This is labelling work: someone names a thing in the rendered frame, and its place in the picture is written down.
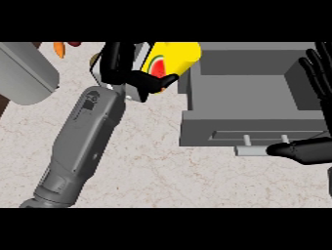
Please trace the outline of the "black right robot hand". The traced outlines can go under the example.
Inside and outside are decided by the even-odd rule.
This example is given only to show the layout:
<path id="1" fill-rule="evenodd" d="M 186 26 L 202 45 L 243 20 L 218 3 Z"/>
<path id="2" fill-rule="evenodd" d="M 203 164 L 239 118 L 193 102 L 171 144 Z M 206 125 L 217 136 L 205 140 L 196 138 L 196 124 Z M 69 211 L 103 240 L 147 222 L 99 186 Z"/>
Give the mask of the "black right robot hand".
<path id="1" fill-rule="evenodd" d="M 329 136 L 267 147 L 267 154 L 286 157 L 302 165 L 332 163 L 332 42 L 316 42 L 298 63 L 318 98 Z"/>

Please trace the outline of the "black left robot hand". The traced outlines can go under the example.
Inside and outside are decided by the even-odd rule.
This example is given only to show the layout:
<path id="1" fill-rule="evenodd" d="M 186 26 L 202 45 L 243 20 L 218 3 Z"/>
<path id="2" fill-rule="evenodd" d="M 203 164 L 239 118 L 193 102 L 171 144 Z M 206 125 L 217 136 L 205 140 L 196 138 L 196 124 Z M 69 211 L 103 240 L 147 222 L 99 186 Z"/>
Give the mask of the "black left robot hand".
<path id="1" fill-rule="evenodd" d="M 100 81 L 112 85 L 128 84 L 139 92 L 140 102 L 150 94 L 158 93 L 178 79 L 177 74 L 162 78 L 142 70 L 133 70 L 137 42 L 106 42 L 100 51 L 99 74 Z"/>

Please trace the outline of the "yellow cup with watermelon print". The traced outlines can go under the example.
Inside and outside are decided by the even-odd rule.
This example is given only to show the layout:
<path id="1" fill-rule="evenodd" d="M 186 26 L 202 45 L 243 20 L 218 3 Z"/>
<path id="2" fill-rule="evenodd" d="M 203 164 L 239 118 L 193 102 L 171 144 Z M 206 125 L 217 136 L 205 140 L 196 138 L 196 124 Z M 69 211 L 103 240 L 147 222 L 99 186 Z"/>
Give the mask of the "yellow cup with watermelon print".
<path id="1" fill-rule="evenodd" d="M 202 56 L 198 42 L 143 42 L 136 52 L 133 69 L 142 74 L 136 86 L 142 94 L 161 93 Z"/>

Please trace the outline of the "grey open drawer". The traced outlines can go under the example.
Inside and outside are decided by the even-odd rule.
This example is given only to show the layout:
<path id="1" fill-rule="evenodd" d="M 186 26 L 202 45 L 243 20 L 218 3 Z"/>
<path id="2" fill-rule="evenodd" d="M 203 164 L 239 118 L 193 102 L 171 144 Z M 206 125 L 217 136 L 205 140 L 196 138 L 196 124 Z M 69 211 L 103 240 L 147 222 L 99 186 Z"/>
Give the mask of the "grey open drawer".
<path id="1" fill-rule="evenodd" d="M 318 110 L 299 58 L 311 42 L 203 42 L 178 80 L 190 111 Z"/>

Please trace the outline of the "orange carrot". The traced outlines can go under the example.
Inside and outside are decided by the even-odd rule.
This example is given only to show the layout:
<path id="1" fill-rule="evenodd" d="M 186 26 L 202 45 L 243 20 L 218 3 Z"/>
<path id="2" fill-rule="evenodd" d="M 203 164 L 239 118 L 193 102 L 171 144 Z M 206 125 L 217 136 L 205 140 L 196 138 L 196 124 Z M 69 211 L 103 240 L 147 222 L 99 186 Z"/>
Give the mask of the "orange carrot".
<path id="1" fill-rule="evenodd" d="M 65 44 L 63 42 L 53 42 L 53 50 L 61 59 L 65 57 Z"/>

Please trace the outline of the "pale grey rounded appliance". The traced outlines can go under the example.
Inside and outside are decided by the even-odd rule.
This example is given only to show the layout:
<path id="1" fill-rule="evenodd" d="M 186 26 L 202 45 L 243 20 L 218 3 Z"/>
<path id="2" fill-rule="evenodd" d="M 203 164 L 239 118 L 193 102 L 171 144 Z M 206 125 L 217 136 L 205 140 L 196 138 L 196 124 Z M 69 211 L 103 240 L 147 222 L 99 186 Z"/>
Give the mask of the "pale grey rounded appliance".
<path id="1" fill-rule="evenodd" d="M 0 95 L 15 104 L 37 104 L 58 84 L 58 70 L 34 43 L 0 42 Z"/>

